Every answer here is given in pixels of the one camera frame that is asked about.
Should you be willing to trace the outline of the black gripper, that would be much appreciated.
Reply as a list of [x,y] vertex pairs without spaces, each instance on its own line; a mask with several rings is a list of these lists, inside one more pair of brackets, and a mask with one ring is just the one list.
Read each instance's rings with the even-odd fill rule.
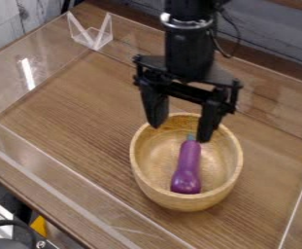
[[206,143],[222,116],[233,113],[242,84],[216,65],[214,53],[224,57],[217,41],[217,14],[161,14],[165,27],[165,54],[133,58],[134,84],[138,86],[148,123],[158,128],[169,115],[169,97],[202,106],[197,141]]

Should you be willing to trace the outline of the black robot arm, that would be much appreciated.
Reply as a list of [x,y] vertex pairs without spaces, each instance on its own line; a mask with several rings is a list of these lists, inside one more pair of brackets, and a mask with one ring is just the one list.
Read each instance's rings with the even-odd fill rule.
[[225,115],[236,111],[241,82],[214,61],[224,50],[217,41],[218,19],[230,0],[165,0],[160,20],[165,28],[165,53],[136,55],[138,86],[148,123],[160,127],[169,116],[169,98],[201,106],[196,139],[212,139]]

